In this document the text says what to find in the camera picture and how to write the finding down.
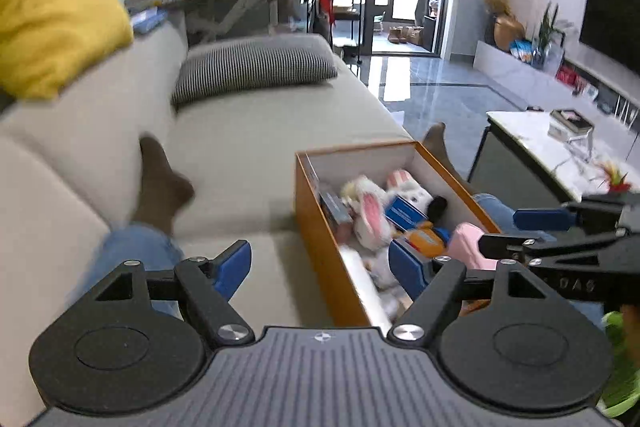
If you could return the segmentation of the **white marble coffee table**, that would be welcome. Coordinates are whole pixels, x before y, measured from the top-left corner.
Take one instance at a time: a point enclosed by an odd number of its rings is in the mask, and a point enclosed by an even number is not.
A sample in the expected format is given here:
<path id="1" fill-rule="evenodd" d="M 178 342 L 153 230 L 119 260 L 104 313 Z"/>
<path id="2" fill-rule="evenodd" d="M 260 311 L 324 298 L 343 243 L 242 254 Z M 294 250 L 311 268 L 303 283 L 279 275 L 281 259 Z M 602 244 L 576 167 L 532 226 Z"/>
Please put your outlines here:
<path id="1" fill-rule="evenodd" d="M 639 190 L 638 169 L 613 157 L 600 141 L 587 157 L 586 141 L 551 135 L 555 125 L 548 113 L 489 112 L 469 184 L 511 208 L 554 207 L 608 191 L 603 170 L 608 164 L 620 170 L 632 191 Z"/>

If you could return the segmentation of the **person's right brown sock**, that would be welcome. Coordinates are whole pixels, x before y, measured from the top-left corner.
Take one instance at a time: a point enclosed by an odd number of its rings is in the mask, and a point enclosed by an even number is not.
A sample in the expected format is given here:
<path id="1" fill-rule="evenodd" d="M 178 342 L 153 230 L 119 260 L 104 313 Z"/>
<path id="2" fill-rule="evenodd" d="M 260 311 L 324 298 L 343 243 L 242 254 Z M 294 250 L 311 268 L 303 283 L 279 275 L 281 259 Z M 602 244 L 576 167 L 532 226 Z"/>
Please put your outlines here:
<path id="1" fill-rule="evenodd" d="M 448 156 L 445 144 L 446 124 L 438 122 L 427 130 L 422 140 L 423 146 L 442 164 L 451 176 L 454 177 L 470 194 L 475 194 L 474 188 L 457 172 Z"/>

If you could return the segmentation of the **beige sofa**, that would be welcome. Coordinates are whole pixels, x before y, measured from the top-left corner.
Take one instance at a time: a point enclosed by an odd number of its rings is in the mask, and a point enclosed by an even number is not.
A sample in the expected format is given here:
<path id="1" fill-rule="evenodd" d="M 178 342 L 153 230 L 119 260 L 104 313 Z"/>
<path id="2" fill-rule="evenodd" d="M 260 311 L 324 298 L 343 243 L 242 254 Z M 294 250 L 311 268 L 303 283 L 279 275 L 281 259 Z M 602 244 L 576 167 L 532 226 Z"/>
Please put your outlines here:
<path id="1" fill-rule="evenodd" d="M 178 18 L 88 70 L 51 102 L 1 116 L 1 421 L 43 408 L 28 370 L 36 337 L 75 299 L 107 233 L 139 190 L 139 138 L 151 133 L 194 186 L 175 238 L 190 256 L 237 239 L 253 249 L 232 303 L 260 331 L 332 320 L 294 217 L 301 150 L 395 142 L 407 133 L 344 64 L 334 79 L 209 98 L 173 109 L 191 55 Z"/>

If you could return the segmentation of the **pink plush item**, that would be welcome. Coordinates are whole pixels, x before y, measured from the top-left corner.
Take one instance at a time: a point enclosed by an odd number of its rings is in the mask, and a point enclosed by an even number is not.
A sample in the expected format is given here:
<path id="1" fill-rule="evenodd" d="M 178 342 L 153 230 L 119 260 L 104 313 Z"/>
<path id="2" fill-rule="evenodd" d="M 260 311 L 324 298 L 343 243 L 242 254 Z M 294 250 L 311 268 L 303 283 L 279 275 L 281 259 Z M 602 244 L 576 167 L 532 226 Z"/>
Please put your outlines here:
<path id="1" fill-rule="evenodd" d="M 471 223 L 460 223 L 451 234 L 445 254 L 461 261 L 470 270 L 495 271 L 497 260 L 487 259 L 480 252 L 478 242 L 484 232 Z"/>

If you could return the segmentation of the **blue Ocean Park tag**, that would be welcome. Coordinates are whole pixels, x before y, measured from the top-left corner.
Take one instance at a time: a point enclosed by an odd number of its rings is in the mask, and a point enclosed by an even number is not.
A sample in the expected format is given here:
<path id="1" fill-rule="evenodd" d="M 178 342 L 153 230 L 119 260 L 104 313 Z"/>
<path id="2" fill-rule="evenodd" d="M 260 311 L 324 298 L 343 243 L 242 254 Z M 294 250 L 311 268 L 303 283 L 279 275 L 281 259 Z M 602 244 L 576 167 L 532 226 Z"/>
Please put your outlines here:
<path id="1" fill-rule="evenodd" d="M 385 209 L 385 217 L 399 231 L 415 229 L 426 220 L 422 211 L 401 196 L 395 196 Z"/>

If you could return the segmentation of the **orange storage box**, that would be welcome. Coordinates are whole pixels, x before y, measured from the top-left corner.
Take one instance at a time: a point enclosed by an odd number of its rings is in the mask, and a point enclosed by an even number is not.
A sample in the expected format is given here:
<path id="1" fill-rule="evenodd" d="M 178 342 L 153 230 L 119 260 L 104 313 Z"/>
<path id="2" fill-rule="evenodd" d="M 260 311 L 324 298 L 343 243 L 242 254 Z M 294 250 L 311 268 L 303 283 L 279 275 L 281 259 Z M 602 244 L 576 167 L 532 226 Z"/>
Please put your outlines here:
<path id="1" fill-rule="evenodd" d="M 368 250 L 360 245 L 351 227 L 329 225 L 320 208 L 319 191 L 328 188 L 338 194 L 345 183 L 362 174 L 385 186 L 388 175 L 398 169 L 409 171 L 427 191 L 447 199 L 448 208 L 442 218 L 445 229 L 451 231 L 461 222 L 470 222 L 488 233 L 500 231 L 471 194 L 418 141 L 298 152 L 295 155 L 296 220 L 322 298 L 337 327 L 371 326 L 356 301 L 355 289 L 338 247 L 352 245 Z"/>

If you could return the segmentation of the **black metal shelf rack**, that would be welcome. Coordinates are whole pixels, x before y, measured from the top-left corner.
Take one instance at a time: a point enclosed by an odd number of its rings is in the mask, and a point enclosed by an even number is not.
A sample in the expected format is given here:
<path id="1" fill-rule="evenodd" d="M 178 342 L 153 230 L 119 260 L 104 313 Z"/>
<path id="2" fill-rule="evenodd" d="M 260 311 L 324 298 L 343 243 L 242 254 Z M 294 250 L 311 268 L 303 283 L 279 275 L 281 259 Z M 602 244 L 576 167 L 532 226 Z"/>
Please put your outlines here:
<path id="1" fill-rule="evenodd" d="M 320 35 L 346 57 L 362 64 L 363 0 L 304 0 L 306 31 Z"/>

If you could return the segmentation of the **yellow blanket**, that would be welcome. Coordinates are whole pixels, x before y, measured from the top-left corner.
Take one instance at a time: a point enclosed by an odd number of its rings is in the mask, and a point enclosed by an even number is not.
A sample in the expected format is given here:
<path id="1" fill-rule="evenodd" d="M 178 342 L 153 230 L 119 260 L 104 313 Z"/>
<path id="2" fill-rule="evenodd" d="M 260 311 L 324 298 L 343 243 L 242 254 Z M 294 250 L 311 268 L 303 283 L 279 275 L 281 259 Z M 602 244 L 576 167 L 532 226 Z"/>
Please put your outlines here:
<path id="1" fill-rule="evenodd" d="M 133 41 L 119 0 L 1 0 L 1 90 L 17 100 L 53 100 Z"/>

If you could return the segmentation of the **green plastic object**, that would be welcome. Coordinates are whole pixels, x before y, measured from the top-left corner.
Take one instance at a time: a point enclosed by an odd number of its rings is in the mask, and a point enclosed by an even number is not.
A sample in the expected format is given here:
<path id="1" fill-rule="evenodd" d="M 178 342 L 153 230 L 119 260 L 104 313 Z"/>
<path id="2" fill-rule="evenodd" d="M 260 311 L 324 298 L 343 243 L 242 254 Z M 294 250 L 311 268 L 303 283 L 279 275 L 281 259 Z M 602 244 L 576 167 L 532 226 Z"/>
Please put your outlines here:
<path id="1" fill-rule="evenodd" d="M 627 348 L 623 314 L 612 311 L 602 319 L 604 332 L 613 352 L 613 368 L 599 401 L 609 418 L 619 418 L 639 401 L 639 369 Z"/>

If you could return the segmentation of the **dark photo card box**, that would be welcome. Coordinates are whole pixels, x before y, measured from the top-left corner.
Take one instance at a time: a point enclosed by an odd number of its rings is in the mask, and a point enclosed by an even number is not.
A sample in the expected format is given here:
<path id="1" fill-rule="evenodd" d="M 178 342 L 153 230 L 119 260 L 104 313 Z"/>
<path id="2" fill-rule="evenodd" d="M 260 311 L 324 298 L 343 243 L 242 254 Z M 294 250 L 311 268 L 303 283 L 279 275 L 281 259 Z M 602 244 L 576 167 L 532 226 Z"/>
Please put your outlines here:
<path id="1" fill-rule="evenodd" d="M 352 225 L 352 214 L 346 207 L 344 202 L 338 197 L 338 195 L 329 190 L 328 188 L 322 188 L 319 191 L 319 204 L 320 208 L 328 220 L 329 225 L 332 227 L 342 227 L 343 225 Z"/>

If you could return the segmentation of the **white pink crochet bunny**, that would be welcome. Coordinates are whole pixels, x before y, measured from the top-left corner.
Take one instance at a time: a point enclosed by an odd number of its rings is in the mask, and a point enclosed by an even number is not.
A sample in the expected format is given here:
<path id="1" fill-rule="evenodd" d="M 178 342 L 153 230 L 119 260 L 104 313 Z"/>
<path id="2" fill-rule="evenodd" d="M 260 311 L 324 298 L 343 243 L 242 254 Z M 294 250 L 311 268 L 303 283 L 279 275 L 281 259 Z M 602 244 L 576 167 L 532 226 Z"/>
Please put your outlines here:
<path id="1" fill-rule="evenodd" d="M 354 212 L 354 234 L 363 248 L 380 251 L 390 245 L 392 225 L 386 218 L 387 193 L 367 176 L 345 183 L 341 200 Z"/>

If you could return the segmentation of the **green potted plant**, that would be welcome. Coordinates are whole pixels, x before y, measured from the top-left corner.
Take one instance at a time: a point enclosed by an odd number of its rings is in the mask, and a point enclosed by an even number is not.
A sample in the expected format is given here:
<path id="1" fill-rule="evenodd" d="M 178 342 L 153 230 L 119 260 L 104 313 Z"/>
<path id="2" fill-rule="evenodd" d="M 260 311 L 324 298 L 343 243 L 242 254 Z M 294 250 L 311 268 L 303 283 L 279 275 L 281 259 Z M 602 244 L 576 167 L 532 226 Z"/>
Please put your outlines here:
<path id="1" fill-rule="evenodd" d="M 534 69 L 541 70 L 544 68 L 544 62 L 547 57 L 547 49 L 554 34 L 560 34 L 561 31 L 556 28 L 556 18 L 559 13 L 559 5 L 552 5 L 549 2 L 544 10 L 544 15 L 538 27 L 537 37 L 534 40 L 532 65 Z"/>

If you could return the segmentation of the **orange bear plush blue uniform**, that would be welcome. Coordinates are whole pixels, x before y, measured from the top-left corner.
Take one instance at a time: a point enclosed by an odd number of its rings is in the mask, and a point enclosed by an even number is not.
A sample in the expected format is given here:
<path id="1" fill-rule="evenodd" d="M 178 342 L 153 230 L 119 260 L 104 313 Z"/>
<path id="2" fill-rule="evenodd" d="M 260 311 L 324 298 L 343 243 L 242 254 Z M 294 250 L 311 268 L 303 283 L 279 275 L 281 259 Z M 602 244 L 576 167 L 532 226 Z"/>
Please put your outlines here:
<path id="1" fill-rule="evenodd" d="M 431 221 L 423 221 L 416 228 L 405 231 L 402 238 L 423 257 L 436 258 L 446 253 L 450 233 L 435 227 Z"/>

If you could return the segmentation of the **person's jeans leg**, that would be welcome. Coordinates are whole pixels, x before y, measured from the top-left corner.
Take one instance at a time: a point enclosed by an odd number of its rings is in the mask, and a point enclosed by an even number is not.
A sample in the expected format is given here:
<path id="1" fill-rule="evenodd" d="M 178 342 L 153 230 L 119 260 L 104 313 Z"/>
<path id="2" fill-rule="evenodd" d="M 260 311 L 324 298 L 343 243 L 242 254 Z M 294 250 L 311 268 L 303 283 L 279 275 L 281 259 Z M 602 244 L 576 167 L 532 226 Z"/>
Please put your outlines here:
<path id="1" fill-rule="evenodd" d="M 502 233 L 508 235 L 524 235 L 539 239 L 540 241 L 555 242 L 555 237 L 544 231 L 522 231 L 514 225 L 514 210 L 503 204 L 496 196 L 488 193 L 474 194 L 473 199 L 486 213 L 487 216 L 498 225 Z"/>
<path id="2" fill-rule="evenodd" d="M 134 222 L 110 232 L 92 255 L 92 263 L 74 289 L 72 297 L 68 297 L 65 311 L 73 310 L 88 291 L 95 288 L 105 277 L 119 269 L 125 274 L 131 270 L 142 272 L 168 271 L 174 274 L 175 267 L 186 261 L 186 255 L 165 232 Z"/>

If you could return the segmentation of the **black television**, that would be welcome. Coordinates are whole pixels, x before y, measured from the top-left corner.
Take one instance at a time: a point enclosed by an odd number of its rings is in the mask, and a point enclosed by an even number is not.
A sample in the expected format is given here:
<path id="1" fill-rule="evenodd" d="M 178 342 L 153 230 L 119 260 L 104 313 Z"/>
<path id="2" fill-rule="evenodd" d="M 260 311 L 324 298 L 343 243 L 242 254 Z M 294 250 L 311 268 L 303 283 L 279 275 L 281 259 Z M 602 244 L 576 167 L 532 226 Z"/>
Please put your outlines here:
<path id="1" fill-rule="evenodd" d="M 639 74 L 640 0 L 586 0 L 579 41 Z"/>

